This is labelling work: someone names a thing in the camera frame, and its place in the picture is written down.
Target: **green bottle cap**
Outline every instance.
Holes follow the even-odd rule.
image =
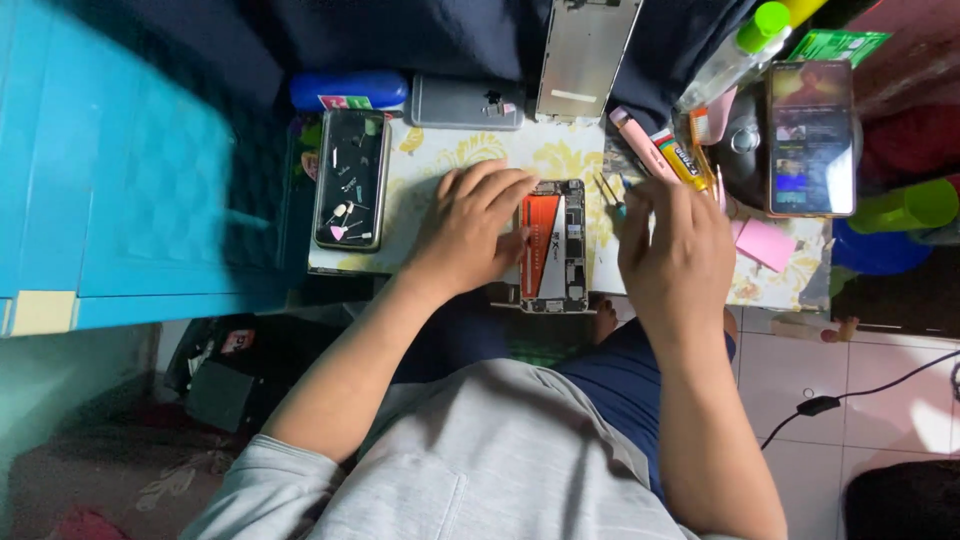
[[[736,44],[747,53],[763,50],[790,23],[790,10],[780,2],[767,2],[736,33]]]

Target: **yellow glue tube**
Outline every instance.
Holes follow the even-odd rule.
[[[669,129],[653,134],[650,138],[684,184],[692,185],[697,191],[707,189],[707,179],[704,178],[704,174],[700,172],[697,164],[686,154]]]

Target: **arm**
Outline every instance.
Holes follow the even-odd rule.
[[[497,237],[538,179],[502,160],[447,173],[413,253],[264,426],[281,442],[340,463],[363,442],[394,370],[427,318],[454,295],[503,275],[525,240]]]
[[[723,339],[736,253],[730,222],[685,185],[628,196],[619,265],[662,373],[660,477],[677,518],[700,533],[784,540],[777,488],[740,403]]]

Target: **green packet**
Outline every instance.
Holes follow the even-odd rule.
[[[892,34],[883,32],[846,32],[811,30],[806,33],[788,60],[844,60],[857,67]]]

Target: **smartphone displaying video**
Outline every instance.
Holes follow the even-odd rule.
[[[767,213],[852,215],[856,174],[850,62],[775,62],[768,91]]]

